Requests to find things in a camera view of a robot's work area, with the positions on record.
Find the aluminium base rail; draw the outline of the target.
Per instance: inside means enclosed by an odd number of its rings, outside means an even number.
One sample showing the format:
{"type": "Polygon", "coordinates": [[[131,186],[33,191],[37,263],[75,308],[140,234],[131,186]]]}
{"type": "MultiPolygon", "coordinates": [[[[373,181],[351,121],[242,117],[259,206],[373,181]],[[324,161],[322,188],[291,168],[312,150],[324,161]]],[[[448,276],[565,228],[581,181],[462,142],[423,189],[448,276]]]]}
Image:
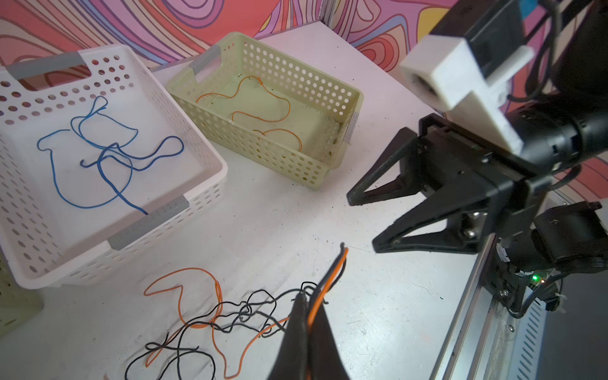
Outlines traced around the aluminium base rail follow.
{"type": "Polygon", "coordinates": [[[473,266],[431,379],[536,379],[545,332],[546,304],[536,300],[514,319],[482,283],[493,236],[473,266]]]}

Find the white plastic basket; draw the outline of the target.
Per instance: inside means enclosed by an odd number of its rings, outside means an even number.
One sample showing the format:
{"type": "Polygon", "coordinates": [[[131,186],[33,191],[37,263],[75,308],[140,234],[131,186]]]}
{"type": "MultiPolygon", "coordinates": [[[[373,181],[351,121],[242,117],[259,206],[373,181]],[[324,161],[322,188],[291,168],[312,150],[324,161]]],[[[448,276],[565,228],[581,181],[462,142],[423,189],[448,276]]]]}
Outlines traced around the white plastic basket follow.
{"type": "Polygon", "coordinates": [[[129,47],[1,70],[1,247],[24,288],[101,280],[216,204],[226,175],[129,47]]]}

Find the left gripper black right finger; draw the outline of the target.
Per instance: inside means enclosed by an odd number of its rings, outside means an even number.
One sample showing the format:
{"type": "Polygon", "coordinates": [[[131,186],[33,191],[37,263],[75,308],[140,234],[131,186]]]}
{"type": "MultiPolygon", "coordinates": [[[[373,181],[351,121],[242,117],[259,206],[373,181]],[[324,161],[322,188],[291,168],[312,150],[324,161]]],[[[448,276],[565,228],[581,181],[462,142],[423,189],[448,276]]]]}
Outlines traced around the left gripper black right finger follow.
{"type": "Polygon", "coordinates": [[[308,379],[350,380],[340,358],[323,304],[309,332],[308,379]]]}

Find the right green plastic basket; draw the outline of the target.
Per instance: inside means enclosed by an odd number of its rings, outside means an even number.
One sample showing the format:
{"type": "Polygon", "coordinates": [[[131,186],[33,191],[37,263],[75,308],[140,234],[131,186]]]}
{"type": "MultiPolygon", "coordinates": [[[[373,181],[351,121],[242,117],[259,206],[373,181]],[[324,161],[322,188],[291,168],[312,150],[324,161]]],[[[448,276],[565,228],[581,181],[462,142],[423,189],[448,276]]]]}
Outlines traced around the right green plastic basket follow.
{"type": "Polygon", "coordinates": [[[312,189],[341,165],[364,100],[242,33],[226,35],[166,89],[208,139],[312,189]]]}

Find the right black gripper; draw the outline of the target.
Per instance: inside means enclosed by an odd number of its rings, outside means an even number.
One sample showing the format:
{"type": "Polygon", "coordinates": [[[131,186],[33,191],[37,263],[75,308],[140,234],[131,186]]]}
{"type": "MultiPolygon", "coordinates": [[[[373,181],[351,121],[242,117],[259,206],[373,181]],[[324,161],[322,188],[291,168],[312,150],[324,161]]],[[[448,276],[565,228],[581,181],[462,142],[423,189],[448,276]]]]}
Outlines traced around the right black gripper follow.
{"type": "Polygon", "coordinates": [[[554,175],[607,149],[606,104],[549,96],[507,115],[524,141],[520,155],[442,117],[402,128],[347,193],[362,206],[422,193],[427,199],[372,241],[376,253],[476,253],[492,233],[513,236],[532,223],[554,175]],[[397,166],[394,180],[372,185],[397,166]],[[411,233],[446,220],[443,231],[411,233]]]}

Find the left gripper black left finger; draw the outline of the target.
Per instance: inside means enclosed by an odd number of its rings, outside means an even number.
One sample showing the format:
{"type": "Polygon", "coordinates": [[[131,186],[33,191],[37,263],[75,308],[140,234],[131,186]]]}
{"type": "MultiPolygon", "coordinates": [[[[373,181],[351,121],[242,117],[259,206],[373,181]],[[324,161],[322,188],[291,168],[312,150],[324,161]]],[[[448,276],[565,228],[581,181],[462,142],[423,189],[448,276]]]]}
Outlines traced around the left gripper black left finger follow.
{"type": "Polygon", "coordinates": [[[268,380],[307,378],[309,334],[307,321],[307,297],[299,293],[294,299],[287,329],[268,380]]]}

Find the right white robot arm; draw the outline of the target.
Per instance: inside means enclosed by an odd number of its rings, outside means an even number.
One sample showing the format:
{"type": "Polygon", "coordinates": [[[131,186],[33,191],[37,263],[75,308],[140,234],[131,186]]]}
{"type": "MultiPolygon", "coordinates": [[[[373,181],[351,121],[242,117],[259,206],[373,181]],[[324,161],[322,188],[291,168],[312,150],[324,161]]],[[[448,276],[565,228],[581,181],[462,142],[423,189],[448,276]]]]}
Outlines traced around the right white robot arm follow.
{"type": "Polygon", "coordinates": [[[377,253],[479,253],[485,286],[511,316],[559,306],[557,282],[607,268],[597,202],[541,205],[607,149],[607,4],[541,3],[551,27],[529,47],[518,1],[459,1],[401,62],[429,105],[348,192],[352,206],[424,201],[373,241],[377,253]]]}

